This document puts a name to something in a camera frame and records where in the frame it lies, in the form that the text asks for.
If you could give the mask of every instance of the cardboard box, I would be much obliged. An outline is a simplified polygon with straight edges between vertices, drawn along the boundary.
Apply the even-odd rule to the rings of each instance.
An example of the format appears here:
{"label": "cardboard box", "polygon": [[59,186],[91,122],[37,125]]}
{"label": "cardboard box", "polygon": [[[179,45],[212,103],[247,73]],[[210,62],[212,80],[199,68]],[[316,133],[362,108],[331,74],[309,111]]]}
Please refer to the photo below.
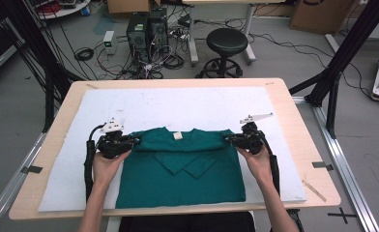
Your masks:
{"label": "cardboard box", "polygon": [[294,5],[286,4],[268,4],[265,7],[259,7],[255,16],[291,16],[294,13]]}
{"label": "cardboard box", "polygon": [[359,0],[299,0],[290,27],[318,34],[335,34]]}
{"label": "cardboard box", "polygon": [[152,0],[108,0],[108,11],[111,14],[150,12]]}

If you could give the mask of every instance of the wooden table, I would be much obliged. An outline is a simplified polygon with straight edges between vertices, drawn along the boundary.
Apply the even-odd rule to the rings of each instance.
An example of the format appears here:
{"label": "wooden table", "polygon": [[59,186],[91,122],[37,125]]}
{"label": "wooden table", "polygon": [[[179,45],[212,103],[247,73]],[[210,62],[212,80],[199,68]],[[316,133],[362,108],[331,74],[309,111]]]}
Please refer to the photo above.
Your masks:
{"label": "wooden table", "polygon": [[[189,55],[192,65],[198,63],[198,54],[195,46],[194,21],[196,19],[227,19],[244,18],[244,34],[248,37],[250,23],[257,4],[281,3],[285,0],[183,0],[190,5],[189,16],[192,19],[189,25]],[[256,57],[248,44],[245,50],[248,63],[254,62]]]}
{"label": "wooden table", "polygon": [[[39,213],[48,176],[55,158],[60,152],[64,138],[73,117],[89,89],[133,89],[133,88],[190,88],[190,87],[265,87],[277,114],[292,159],[303,180],[307,201],[287,204],[287,208],[334,206],[340,203],[334,183],[326,168],[314,168],[312,163],[322,161],[311,139],[306,125],[293,102],[285,83],[280,78],[242,78],[242,79],[169,79],[169,80],[115,80],[80,81],[72,85],[55,121],[48,132],[44,144],[33,165],[40,166],[40,174],[29,173],[10,210],[11,219],[71,218],[82,217],[81,211]],[[106,216],[132,216],[148,214],[185,214],[227,211],[262,210],[261,204],[180,206],[161,207],[156,210],[123,209],[105,210]]]}

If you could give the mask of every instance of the white desk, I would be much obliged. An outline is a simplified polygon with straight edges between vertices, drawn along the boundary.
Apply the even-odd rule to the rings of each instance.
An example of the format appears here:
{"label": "white desk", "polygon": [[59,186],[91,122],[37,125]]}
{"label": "white desk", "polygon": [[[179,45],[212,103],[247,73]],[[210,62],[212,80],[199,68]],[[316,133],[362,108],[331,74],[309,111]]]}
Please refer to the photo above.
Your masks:
{"label": "white desk", "polygon": [[[183,3],[190,5],[189,16],[189,54],[192,65],[198,63],[194,37],[194,21],[196,19],[223,19],[223,18],[244,18],[244,34],[248,36],[249,27],[252,21],[253,12],[259,3],[280,3],[284,0],[183,0]],[[246,49],[248,64],[256,60],[255,54],[248,45]]]}

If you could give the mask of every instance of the black tape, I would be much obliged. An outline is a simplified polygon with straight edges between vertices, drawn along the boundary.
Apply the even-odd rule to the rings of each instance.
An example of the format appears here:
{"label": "black tape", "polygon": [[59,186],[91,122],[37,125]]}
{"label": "black tape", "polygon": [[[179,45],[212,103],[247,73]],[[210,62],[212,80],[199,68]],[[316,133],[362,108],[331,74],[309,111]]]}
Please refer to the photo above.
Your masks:
{"label": "black tape", "polygon": [[328,170],[328,171],[334,170],[334,167],[331,164],[326,165],[326,163],[324,161],[313,162],[312,165],[314,168],[326,167],[326,170]]}
{"label": "black tape", "polygon": [[343,213],[343,209],[339,207],[340,214],[335,214],[335,213],[328,213],[328,216],[332,217],[343,217],[344,223],[347,224],[347,219],[346,218],[357,218],[357,215],[348,215]]}
{"label": "black tape", "polygon": [[33,173],[41,173],[42,172],[42,167],[38,167],[38,166],[33,166],[33,165],[30,165],[29,167],[23,167],[21,168],[20,172],[24,173],[24,174],[27,174],[29,172],[33,172]]}

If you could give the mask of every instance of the wrist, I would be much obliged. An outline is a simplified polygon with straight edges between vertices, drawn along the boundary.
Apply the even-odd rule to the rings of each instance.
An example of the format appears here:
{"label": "wrist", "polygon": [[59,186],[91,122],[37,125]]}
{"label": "wrist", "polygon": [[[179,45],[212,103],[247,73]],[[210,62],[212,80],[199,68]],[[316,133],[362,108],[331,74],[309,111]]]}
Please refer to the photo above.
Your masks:
{"label": "wrist", "polygon": [[257,180],[258,186],[261,189],[270,189],[270,188],[275,188],[274,183],[272,182],[271,178],[266,178],[266,179],[258,179]]}
{"label": "wrist", "polygon": [[106,194],[108,191],[109,185],[106,183],[101,183],[101,182],[95,182],[93,184],[93,189],[92,191],[99,193],[99,194]]}

